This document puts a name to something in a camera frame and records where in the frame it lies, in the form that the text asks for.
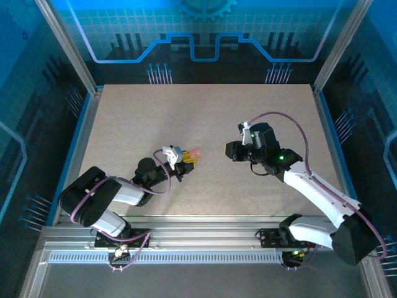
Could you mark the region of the aluminium front rail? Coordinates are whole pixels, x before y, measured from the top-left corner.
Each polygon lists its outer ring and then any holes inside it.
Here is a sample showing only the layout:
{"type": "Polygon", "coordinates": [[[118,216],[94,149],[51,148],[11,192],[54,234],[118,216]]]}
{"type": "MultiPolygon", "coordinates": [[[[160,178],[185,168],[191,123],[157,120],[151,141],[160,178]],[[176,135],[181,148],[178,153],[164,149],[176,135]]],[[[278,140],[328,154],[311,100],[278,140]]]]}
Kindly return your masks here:
{"type": "MultiPolygon", "coordinates": [[[[160,251],[258,251],[255,233],[278,228],[286,216],[125,216],[133,228],[151,230],[149,250],[160,251]]],[[[40,243],[52,250],[94,250],[96,232],[61,215],[58,225],[43,227],[40,243]]]]}

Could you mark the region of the grey front panel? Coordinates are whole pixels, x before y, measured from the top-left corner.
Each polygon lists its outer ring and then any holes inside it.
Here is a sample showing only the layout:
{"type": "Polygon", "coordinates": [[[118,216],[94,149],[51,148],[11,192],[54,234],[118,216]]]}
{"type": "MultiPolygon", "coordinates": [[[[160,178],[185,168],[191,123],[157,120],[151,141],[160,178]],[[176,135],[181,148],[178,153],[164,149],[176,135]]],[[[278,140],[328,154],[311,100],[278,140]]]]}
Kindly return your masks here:
{"type": "Polygon", "coordinates": [[[289,272],[259,264],[52,264],[39,298],[367,298],[358,269],[317,263],[289,272]]]}

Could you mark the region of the aluminium corner post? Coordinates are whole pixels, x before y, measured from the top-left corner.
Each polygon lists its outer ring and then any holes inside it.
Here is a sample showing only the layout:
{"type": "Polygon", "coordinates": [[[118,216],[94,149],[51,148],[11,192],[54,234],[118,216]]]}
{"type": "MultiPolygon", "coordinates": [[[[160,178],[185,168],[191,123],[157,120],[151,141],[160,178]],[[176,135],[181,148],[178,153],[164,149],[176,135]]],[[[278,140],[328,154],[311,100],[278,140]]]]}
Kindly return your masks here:
{"type": "Polygon", "coordinates": [[[350,45],[357,29],[367,14],[373,0],[357,0],[334,46],[324,62],[313,85],[313,95],[319,96],[332,75],[345,50],[350,45]]]}
{"type": "Polygon", "coordinates": [[[76,47],[72,37],[70,36],[67,28],[65,27],[63,21],[55,6],[50,0],[34,0],[43,17],[50,26],[53,34],[55,35],[58,43],[61,45],[64,53],[68,57],[70,63],[72,64],[74,70],[82,81],[84,87],[87,89],[91,96],[96,96],[100,90],[96,85],[94,78],[92,77],[89,69],[84,62],[78,48],[76,47]]]}

